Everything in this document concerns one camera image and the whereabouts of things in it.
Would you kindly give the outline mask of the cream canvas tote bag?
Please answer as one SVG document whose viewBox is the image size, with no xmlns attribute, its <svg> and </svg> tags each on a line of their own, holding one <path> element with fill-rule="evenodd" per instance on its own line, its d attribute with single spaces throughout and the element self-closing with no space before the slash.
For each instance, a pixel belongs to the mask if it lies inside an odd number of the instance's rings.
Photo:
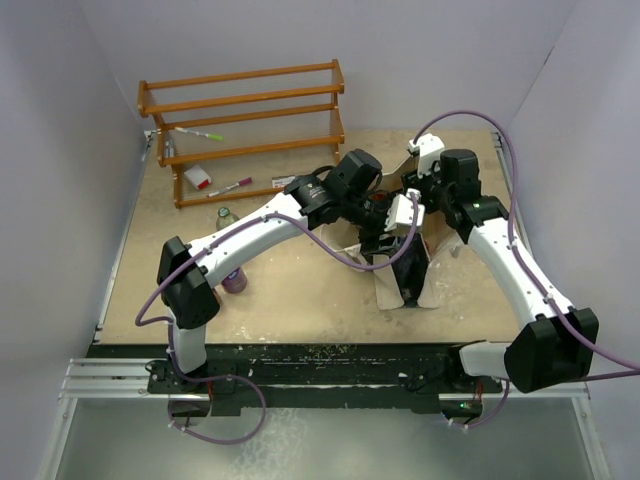
<svg viewBox="0 0 640 480">
<path fill-rule="evenodd" d="M 373 192 L 390 192 L 379 188 L 383 178 L 380 162 L 361 149 L 349 151 L 336 166 L 320 167 L 314 174 L 322 172 L 327 176 L 321 184 L 340 201 L 342 217 L 349 222 L 353 207 L 361 199 Z M 360 242 L 329 251 L 353 269 L 375 266 L 380 271 L 376 279 L 379 309 L 435 307 L 428 286 L 430 257 L 421 233 L 413 237 L 383 235 L 381 250 L 373 255 L 363 255 Z"/>
</svg>

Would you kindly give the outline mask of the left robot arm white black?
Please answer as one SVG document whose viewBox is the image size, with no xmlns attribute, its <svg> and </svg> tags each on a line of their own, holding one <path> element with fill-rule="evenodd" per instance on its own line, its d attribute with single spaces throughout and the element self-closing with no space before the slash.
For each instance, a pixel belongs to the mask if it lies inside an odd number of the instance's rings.
<svg viewBox="0 0 640 480">
<path fill-rule="evenodd" d="M 168 307 L 170 378 L 184 392 L 206 378 L 206 326 L 220 311 L 214 290 L 248 261 L 302 234 L 322 249 L 314 233 L 344 219 L 381 235 L 409 226 L 414 235 L 423 211 L 417 193 L 395 194 L 383 203 L 372 198 L 382 180 L 380 162 L 369 153 L 348 152 L 335 166 L 297 176 L 282 192 L 245 218 L 189 243 L 167 240 L 161 251 L 154 298 Z"/>
</svg>

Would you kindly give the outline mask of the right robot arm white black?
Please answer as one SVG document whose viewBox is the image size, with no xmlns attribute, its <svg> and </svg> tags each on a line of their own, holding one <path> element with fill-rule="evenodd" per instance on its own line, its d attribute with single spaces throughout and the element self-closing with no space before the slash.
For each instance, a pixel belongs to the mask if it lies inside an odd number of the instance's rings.
<svg viewBox="0 0 640 480">
<path fill-rule="evenodd" d="M 401 177 L 404 190 L 417 190 L 428 214 L 440 212 L 488 267 L 515 312 L 520 331 L 509 344 L 479 341 L 459 349 L 445 366 L 446 383 L 467 391 L 480 376 L 508 379 L 530 393 L 579 381 L 589 373 L 599 321 L 578 309 L 544 275 L 513 231 L 507 209 L 482 192 L 479 163 L 468 149 L 432 149 L 410 144 L 415 170 Z"/>
</svg>

